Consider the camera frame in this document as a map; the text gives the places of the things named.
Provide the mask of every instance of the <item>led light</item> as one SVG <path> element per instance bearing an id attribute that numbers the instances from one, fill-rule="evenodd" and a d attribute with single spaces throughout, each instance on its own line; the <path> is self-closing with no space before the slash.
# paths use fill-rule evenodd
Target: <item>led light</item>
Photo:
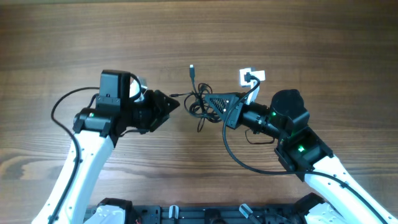
<path id="1" fill-rule="evenodd" d="M 298 151 L 299 151 L 299 152 L 302 152 L 302 151 L 304 151 L 304 150 L 305 150 L 305 149 L 304 149 L 303 146 L 299 146 L 299 147 L 298 147 Z"/>

